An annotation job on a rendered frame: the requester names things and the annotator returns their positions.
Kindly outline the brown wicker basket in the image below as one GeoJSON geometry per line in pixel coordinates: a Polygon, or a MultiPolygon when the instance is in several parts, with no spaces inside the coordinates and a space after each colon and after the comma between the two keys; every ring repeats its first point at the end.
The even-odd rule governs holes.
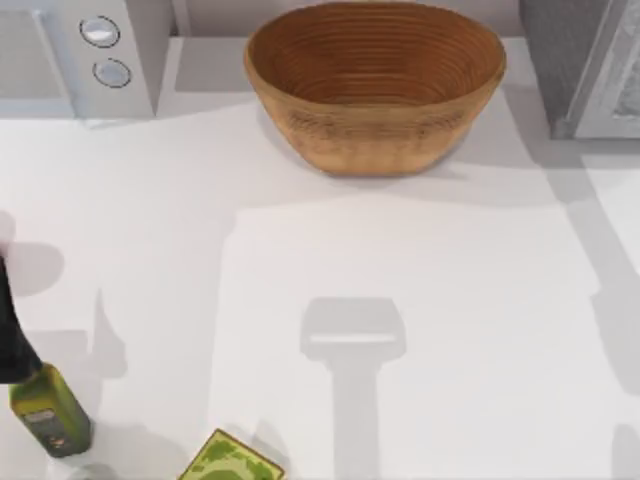
{"type": "Polygon", "coordinates": [[[410,0],[300,7],[258,28],[248,80],[287,143],[338,176],[410,175],[470,131],[501,83],[499,36],[410,0]]]}

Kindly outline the green patterned box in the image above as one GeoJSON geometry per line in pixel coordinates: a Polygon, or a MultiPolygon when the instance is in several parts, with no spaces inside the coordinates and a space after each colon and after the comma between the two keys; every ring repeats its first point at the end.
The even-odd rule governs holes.
{"type": "Polygon", "coordinates": [[[282,467],[218,428],[176,480],[285,479],[282,467]]]}

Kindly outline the small microwave knob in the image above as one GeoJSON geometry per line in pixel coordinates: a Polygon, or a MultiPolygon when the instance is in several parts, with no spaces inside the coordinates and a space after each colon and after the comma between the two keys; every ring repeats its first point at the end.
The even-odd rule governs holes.
{"type": "Polygon", "coordinates": [[[94,78],[103,86],[111,89],[126,87],[132,80],[129,67],[120,60],[108,58],[96,62],[92,67],[94,78]]]}

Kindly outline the large microwave knob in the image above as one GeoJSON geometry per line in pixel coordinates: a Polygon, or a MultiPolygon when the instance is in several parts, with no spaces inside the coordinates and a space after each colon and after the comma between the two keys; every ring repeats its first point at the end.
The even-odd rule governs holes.
{"type": "Polygon", "coordinates": [[[121,37],[118,25],[106,16],[94,16],[79,23],[81,37],[96,48],[111,48],[121,37]]]}

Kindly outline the green bottle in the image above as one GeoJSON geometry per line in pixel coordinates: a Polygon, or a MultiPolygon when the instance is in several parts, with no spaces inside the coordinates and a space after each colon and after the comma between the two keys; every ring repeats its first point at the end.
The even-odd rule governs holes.
{"type": "Polygon", "coordinates": [[[9,405],[48,455],[64,458],[90,449],[93,425],[85,409],[52,364],[9,386],[9,405]]]}

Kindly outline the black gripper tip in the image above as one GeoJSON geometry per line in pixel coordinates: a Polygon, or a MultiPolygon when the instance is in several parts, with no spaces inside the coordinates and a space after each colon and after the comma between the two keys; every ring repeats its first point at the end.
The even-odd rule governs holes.
{"type": "Polygon", "coordinates": [[[0,384],[25,382],[42,368],[42,361],[19,323],[6,263],[0,255],[0,384]]]}

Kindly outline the pale microwave oven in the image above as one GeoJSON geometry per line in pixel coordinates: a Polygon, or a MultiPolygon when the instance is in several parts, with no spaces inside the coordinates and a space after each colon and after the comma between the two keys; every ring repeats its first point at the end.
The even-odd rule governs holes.
{"type": "Polygon", "coordinates": [[[0,119],[154,117],[175,23],[172,0],[0,0],[0,119]],[[83,40],[79,23],[94,16],[118,25],[115,46],[83,40]],[[131,70],[126,87],[94,78],[108,58],[131,70]]]}

